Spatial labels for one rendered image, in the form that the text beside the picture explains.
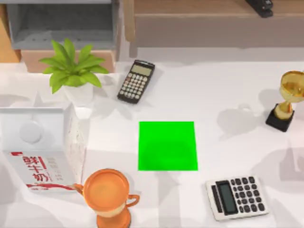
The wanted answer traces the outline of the wooden cupboard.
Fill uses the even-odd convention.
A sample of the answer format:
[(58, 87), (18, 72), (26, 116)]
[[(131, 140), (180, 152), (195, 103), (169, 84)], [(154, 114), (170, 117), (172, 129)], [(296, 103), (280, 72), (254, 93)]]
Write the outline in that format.
[(0, 4), (0, 63), (19, 63), (21, 51), (11, 47), (6, 4)]

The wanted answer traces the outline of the white calculator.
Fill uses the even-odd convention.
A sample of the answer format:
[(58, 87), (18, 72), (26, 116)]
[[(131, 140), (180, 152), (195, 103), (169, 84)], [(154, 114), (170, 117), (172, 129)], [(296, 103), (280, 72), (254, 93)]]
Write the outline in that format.
[(209, 204), (216, 221), (262, 216), (269, 206), (259, 178), (236, 176), (205, 182)]

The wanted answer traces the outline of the gold trophy with black base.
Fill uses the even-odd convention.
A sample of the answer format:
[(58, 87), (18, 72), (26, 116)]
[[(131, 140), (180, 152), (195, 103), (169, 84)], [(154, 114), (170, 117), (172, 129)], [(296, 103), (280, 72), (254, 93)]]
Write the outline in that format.
[(304, 101), (304, 71), (288, 71), (281, 77), (279, 92), (284, 99), (271, 110), (266, 124), (286, 132), (292, 122), (293, 103)]

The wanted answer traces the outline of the grey pierced drawer inside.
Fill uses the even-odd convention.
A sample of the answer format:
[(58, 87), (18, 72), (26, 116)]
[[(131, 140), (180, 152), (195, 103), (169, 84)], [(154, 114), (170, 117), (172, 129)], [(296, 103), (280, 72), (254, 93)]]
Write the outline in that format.
[(69, 39), (75, 49), (116, 46), (118, 0), (4, 0), (13, 49), (52, 50)]

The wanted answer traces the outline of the black calculator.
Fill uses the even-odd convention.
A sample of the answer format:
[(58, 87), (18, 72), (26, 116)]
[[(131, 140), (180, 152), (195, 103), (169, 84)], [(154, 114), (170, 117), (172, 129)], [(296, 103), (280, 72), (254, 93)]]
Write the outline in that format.
[(129, 104), (137, 104), (154, 73), (155, 64), (147, 61), (134, 60), (127, 74), (117, 98)]

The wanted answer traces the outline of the white and red milk carton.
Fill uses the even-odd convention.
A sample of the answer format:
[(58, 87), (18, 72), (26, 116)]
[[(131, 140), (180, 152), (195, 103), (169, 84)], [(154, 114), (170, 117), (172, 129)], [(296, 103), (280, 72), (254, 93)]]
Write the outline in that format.
[(86, 153), (82, 122), (63, 107), (0, 108), (2, 151), (32, 192), (70, 192)]

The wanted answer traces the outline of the orange trophy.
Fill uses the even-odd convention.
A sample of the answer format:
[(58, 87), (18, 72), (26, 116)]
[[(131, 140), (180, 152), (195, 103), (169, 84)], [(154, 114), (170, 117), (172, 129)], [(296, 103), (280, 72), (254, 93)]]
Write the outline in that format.
[(83, 185), (73, 184), (73, 188), (96, 213), (97, 228), (130, 228), (129, 208), (139, 202), (140, 196), (129, 193), (129, 181), (120, 171), (98, 170)]

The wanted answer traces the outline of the flat green square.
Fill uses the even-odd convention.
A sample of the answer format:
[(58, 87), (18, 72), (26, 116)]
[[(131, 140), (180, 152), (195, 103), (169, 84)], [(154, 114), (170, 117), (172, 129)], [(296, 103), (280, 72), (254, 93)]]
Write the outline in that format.
[(194, 122), (139, 122), (138, 170), (197, 171)]

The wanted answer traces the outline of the green plant in white pot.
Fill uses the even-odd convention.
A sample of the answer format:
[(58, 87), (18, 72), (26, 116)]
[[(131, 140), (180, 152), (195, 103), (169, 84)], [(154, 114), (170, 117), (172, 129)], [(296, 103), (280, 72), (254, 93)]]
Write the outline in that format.
[(50, 75), (52, 94), (63, 89), (74, 106), (89, 105), (94, 98), (94, 88), (102, 87), (97, 74), (109, 73), (100, 65), (104, 59), (91, 53), (92, 45), (86, 45), (80, 50), (78, 61), (75, 61), (76, 50), (70, 39), (66, 38), (63, 45), (55, 40), (51, 40), (51, 43), (54, 56), (39, 61), (48, 65), (43, 74)]

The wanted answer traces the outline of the wooden shelf unit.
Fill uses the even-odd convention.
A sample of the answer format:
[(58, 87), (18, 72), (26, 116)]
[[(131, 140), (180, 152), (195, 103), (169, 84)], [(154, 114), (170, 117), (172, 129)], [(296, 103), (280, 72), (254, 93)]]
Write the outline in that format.
[(261, 18), (245, 0), (122, 0), (131, 47), (304, 47), (304, 0), (272, 0)]

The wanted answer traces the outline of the black stapler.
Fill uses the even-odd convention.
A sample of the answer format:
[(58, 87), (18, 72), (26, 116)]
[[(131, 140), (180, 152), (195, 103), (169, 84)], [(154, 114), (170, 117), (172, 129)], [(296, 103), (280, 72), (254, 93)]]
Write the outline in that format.
[(251, 8), (261, 17), (261, 18), (269, 18), (273, 16), (272, 0), (245, 0)]

